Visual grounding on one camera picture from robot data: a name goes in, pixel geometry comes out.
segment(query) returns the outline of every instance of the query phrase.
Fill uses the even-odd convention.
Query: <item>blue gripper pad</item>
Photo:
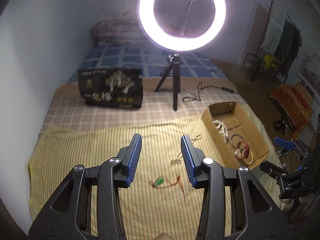
[[[184,135],[181,137],[181,152],[183,156],[184,165],[187,170],[189,182],[193,187],[195,187],[197,184],[197,179],[196,165],[194,163],[193,156],[196,154],[196,151],[188,135]]]
[[[127,168],[127,177],[125,183],[128,187],[133,182],[134,176],[136,174],[138,161],[142,148],[142,137],[139,134],[135,134],[131,140],[127,153],[131,153],[128,168]]]
[[[276,137],[273,142],[276,146],[280,146],[284,149],[287,149],[288,151],[295,149],[295,146],[292,142],[286,141],[280,137]]]

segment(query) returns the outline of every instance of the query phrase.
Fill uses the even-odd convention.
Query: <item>bracelet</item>
[[[236,149],[237,147],[234,146],[234,144],[232,143],[232,139],[233,139],[234,136],[239,137],[242,142],[244,142],[244,138],[243,138],[241,135],[237,134],[237,133],[235,133],[233,136],[231,136],[231,138],[230,138],[230,143],[231,143],[231,145],[233,146],[233,148]]]
[[[247,166],[250,166],[250,165],[253,163],[253,153],[252,153],[251,150],[250,150],[250,156],[251,156],[251,161],[250,161],[250,162],[247,162],[246,159],[242,159],[243,162],[244,162]]]

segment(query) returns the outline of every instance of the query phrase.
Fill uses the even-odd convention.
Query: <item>poster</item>
[[[320,96],[320,46],[307,46],[298,71]]]

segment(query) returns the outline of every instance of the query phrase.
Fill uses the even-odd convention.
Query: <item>tripod leg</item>
[[[171,63],[170,66],[167,67],[167,69],[165,70],[165,72],[164,72],[164,74],[163,74],[163,76],[162,76],[162,78],[161,78],[161,80],[160,80],[160,82],[159,82],[159,84],[158,84],[155,92],[158,92],[158,91],[159,91],[160,87],[162,86],[162,84],[163,84],[163,82],[165,81],[165,79],[168,77],[168,75],[169,75],[169,73],[171,72],[171,70],[173,69],[173,67],[174,67],[174,64],[173,64],[173,63]]]
[[[177,111],[178,109],[178,93],[180,89],[180,75],[179,75],[179,64],[176,64],[176,66],[173,67],[173,109],[174,111]]]
[[[178,68],[178,82],[179,82],[179,93],[181,92],[181,73],[180,73],[180,64],[177,66]]]

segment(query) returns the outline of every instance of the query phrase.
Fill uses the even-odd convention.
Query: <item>tripod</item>
[[[190,6],[192,2],[195,0],[187,0],[187,8],[184,14],[182,28],[180,32],[180,37],[184,35],[184,31],[186,28],[188,15],[190,11]],[[166,71],[164,72],[158,86],[156,87],[155,92],[158,92],[160,87],[162,86],[163,82],[166,80],[170,72],[173,72],[173,109],[177,111],[178,109],[178,93],[180,93],[180,54],[176,52],[173,56],[169,56],[170,65],[167,67]]]

